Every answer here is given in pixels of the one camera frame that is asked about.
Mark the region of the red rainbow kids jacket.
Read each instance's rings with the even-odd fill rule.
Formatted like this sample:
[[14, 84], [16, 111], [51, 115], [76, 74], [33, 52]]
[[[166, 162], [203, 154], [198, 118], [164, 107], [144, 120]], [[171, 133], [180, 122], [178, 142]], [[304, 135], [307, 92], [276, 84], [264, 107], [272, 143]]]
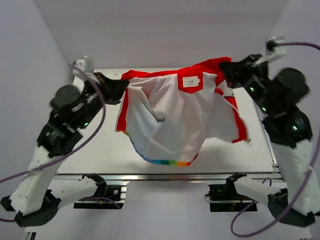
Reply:
[[208, 59], [177, 70], [129, 70], [115, 129], [126, 134], [145, 161], [187, 167], [205, 140], [247, 142], [249, 133], [221, 63]]

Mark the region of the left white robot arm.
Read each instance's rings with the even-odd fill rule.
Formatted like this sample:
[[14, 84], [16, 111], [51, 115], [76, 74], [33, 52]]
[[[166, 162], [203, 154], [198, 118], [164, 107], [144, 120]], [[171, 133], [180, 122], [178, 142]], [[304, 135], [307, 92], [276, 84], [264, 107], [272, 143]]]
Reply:
[[71, 187], [49, 189], [60, 165], [89, 143], [81, 130], [98, 113], [105, 114], [106, 105], [117, 105], [129, 86], [128, 80], [110, 79], [100, 72], [80, 73], [78, 77], [83, 81], [83, 89], [68, 84], [56, 91], [33, 158], [28, 169], [20, 174], [22, 182], [14, 193], [0, 201], [6, 211], [15, 212], [13, 221], [21, 228], [43, 226], [74, 202], [106, 197], [107, 183], [95, 173], [83, 175]]

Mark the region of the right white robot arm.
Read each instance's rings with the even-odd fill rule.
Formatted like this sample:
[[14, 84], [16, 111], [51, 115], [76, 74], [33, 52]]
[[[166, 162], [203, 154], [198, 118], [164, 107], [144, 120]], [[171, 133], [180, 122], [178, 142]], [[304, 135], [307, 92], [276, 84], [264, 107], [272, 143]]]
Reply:
[[309, 87], [304, 74], [290, 67], [270, 79], [268, 63], [258, 63], [258, 59], [258, 55], [250, 55], [239, 62], [222, 62], [219, 67], [227, 85], [243, 88], [265, 114], [262, 125], [272, 148], [280, 152], [277, 163], [287, 186], [267, 186], [235, 173], [226, 179], [225, 192], [233, 200], [243, 195], [267, 206], [280, 223], [308, 227], [320, 213], [320, 187], [310, 159], [311, 123], [297, 106]]

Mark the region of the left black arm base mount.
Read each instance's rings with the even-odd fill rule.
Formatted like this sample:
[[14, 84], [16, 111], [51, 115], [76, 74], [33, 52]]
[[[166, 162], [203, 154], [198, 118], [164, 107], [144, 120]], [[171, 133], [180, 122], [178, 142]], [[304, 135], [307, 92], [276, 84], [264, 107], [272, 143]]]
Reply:
[[96, 173], [85, 174], [82, 179], [88, 178], [95, 182], [97, 189], [94, 194], [85, 197], [73, 204], [74, 209], [87, 210], [120, 210], [124, 203], [123, 188], [121, 184], [109, 184], [106, 180]]

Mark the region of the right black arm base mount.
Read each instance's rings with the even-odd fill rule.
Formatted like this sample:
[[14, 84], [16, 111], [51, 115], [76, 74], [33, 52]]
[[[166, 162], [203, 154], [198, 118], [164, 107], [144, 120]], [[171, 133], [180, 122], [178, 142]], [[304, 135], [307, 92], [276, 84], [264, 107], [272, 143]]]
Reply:
[[236, 192], [234, 182], [246, 177], [246, 174], [235, 173], [226, 179], [224, 184], [209, 184], [209, 191], [204, 197], [209, 200], [212, 213], [241, 212], [253, 201], [251, 198]]

